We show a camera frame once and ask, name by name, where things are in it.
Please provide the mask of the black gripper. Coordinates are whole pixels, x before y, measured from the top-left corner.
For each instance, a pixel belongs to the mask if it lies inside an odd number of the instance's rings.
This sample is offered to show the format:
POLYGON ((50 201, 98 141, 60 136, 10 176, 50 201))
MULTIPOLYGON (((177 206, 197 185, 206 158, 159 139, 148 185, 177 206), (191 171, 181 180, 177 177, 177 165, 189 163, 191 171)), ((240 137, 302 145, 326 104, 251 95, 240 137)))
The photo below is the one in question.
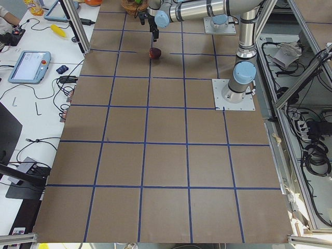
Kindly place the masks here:
POLYGON ((155 23, 154 16, 148 13, 148 10, 141 10, 138 12, 138 18, 140 20, 141 25, 145 25, 147 21, 149 26, 151 27, 151 33, 153 35, 153 42, 156 42, 159 38, 159 29, 155 23))

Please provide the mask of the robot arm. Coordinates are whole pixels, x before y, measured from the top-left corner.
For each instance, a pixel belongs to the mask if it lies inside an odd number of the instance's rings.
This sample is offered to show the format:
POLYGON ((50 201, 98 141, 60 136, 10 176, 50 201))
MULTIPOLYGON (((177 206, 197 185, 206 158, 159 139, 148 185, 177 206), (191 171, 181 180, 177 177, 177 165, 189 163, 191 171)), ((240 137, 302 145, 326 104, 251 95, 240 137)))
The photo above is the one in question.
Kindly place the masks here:
POLYGON ((211 27, 214 29, 226 29, 231 24, 237 24, 231 16, 218 15, 211 18, 211 27))
POLYGON ((221 91, 225 101, 239 104, 246 96, 247 88, 256 76, 254 59, 257 55, 256 24, 261 1, 149 1, 146 10, 137 12, 141 24, 149 23, 153 39, 159 37, 159 29, 173 22, 203 18, 206 31, 229 34, 239 26, 239 42, 233 76, 221 91))

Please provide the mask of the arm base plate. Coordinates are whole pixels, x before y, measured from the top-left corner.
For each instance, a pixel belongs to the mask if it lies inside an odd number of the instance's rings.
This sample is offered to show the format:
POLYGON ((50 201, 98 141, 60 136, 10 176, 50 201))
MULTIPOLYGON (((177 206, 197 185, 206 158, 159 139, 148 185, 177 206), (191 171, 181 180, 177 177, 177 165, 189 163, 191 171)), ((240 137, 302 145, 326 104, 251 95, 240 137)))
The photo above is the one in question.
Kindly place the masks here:
POLYGON ((233 17, 228 17, 228 20, 223 24, 216 24, 211 17, 203 18, 204 30, 206 34, 212 35, 236 35, 235 20, 233 17))
POLYGON ((212 79, 216 110, 255 111, 255 90, 248 86, 245 92, 235 93, 228 86, 229 79, 212 79))

